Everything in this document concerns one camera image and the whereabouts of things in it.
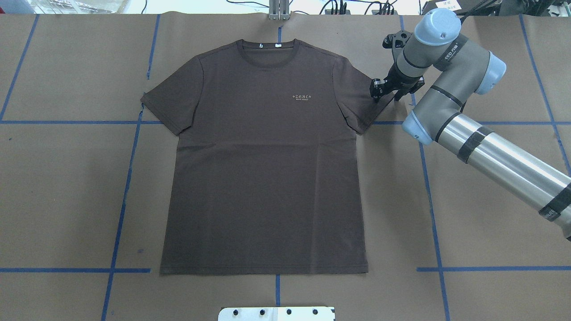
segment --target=shirt logo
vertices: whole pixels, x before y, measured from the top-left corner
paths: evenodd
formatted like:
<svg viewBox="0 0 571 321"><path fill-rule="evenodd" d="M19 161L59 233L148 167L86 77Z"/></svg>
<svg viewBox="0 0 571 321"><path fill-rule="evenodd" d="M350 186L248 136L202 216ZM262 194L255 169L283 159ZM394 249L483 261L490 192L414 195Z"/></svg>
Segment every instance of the shirt logo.
<svg viewBox="0 0 571 321"><path fill-rule="evenodd" d="M297 101L308 101L311 99L311 95L293 95L292 97Z"/></svg>

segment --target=black t-shirt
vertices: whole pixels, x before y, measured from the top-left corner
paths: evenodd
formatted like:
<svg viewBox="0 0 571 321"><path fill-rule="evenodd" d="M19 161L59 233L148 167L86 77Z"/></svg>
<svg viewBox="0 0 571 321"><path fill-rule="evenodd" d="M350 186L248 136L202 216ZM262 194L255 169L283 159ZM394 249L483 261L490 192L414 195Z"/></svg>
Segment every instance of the black t-shirt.
<svg viewBox="0 0 571 321"><path fill-rule="evenodd" d="M368 271L362 134L392 99L342 56L239 40L141 101L179 136L162 274Z"/></svg>

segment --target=white metal bracket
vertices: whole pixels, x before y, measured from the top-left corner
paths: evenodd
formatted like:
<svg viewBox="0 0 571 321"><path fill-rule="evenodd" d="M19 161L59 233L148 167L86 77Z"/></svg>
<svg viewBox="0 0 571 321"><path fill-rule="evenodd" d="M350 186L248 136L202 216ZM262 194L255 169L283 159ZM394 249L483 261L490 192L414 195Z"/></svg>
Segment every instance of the white metal bracket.
<svg viewBox="0 0 571 321"><path fill-rule="evenodd" d="M224 308L218 321L335 321L334 307Z"/></svg>
<svg viewBox="0 0 571 321"><path fill-rule="evenodd" d="M289 20L289 0L270 0L270 20Z"/></svg>

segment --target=shirt sleeve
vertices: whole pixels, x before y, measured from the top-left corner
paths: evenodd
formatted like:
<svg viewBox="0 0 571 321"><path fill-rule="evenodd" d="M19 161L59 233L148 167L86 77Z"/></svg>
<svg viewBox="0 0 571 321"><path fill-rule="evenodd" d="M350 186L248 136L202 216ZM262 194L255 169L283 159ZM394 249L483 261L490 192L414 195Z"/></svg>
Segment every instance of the shirt sleeve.
<svg viewBox="0 0 571 321"><path fill-rule="evenodd" d="M371 98L371 79L357 70L345 57L338 57L333 65L333 91L337 105L347 125L363 134L377 116L391 102L393 94L383 96L378 102Z"/></svg>
<svg viewBox="0 0 571 321"><path fill-rule="evenodd" d="M179 135L192 126L194 111L202 94L203 78L202 65L194 57L145 93L140 101L173 134Z"/></svg>

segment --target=white paper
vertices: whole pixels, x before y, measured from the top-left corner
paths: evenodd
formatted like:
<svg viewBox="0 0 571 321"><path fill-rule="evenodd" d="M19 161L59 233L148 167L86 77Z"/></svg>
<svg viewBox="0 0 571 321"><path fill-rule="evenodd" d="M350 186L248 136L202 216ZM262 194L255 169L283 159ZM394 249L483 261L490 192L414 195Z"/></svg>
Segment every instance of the white paper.
<svg viewBox="0 0 571 321"><path fill-rule="evenodd" d="M439 8L446 8L452 11L462 9L462 7L458 4L458 1L456 0L439 1L436 2L436 6Z"/></svg>

